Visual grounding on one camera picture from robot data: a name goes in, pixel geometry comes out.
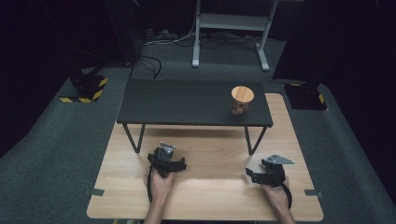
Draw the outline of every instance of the tape piece on table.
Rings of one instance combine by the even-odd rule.
[[[105,191],[103,189],[85,189],[84,195],[96,195],[96,196],[103,196],[103,194],[105,193]]]
[[[323,198],[322,191],[316,191],[315,189],[305,189],[306,196],[318,196],[318,198]]]

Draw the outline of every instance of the round wooden object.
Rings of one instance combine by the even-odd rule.
[[[254,98],[253,91],[248,87],[244,87],[244,86],[238,86],[233,88],[231,95],[233,96],[236,102],[242,105],[249,103]]]

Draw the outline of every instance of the gray carpet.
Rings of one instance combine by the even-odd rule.
[[[328,111],[292,110],[283,80],[271,81],[284,46],[267,42],[268,73],[261,70],[251,43],[201,49],[195,69],[192,47],[150,45],[142,54],[161,61],[158,79],[255,81],[267,92],[282,94],[314,186],[324,196],[320,223],[396,223],[395,206],[330,91],[319,87]],[[147,68],[137,63],[132,77],[153,78],[148,61],[157,70],[158,63],[142,59]],[[29,134],[0,159],[0,223],[113,223],[87,217],[87,191],[94,186],[130,72],[119,64],[103,68],[99,75],[108,82],[94,103],[60,103],[54,96]]]

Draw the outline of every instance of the light wood tabletop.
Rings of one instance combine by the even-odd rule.
[[[323,213],[314,189],[288,110],[279,94],[266,98],[274,126],[267,130],[253,156],[247,154],[243,127],[147,125],[141,151],[136,154],[121,124],[115,124],[87,214],[92,218],[144,219],[149,198],[143,177],[149,167],[148,154],[159,143],[176,146],[173,160],[185,157],[187,170],[175,176],[163,219],[185,220],[276,220],[268,200],[257,184],[252,184],[245,168],[262,172],[262,159],[278,154],[295,164],[284,165],[290,180],[296,220],[320,221]],[[134,137],[140,125],[130,127]],[[261,128],[249,128],[252,141]]]

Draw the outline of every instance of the black metal leg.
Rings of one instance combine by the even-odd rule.
[[[142,146],[143,134],[145,132],[146,124],[142,124],[142,129],[140,130],[139,141],[137,142],[137,146],[134,143],[134,139],[132,138],[131,132],[129,131],[128,124],[123,123],[122,127],[124,128],[126,135],[128,135],[129,141],[131,141],[132,147],[134,148],[134,152],[139,153],[140,148]]]
[[[245,126],[245,136],[246,136],[246,138],[247,138],[247,150],[248,150],[248,154],[249,154],[250,156],[253,155],[254,152],[256,151],[256,149],[257,149],[257,147],[259,146],[260,141],[262,140],[262,137],[264,136],[266,130],[267,130],[267,127],[262,127],[262,132],[260,133],[259,138],[257,139],[257,142],[256,142],[256,144],[254,145],[254,148],[252,149],[252,148],[251,148],[251,144],[250,144],[250,136],[249,136],[249,134],[248,134],[248,127]]]

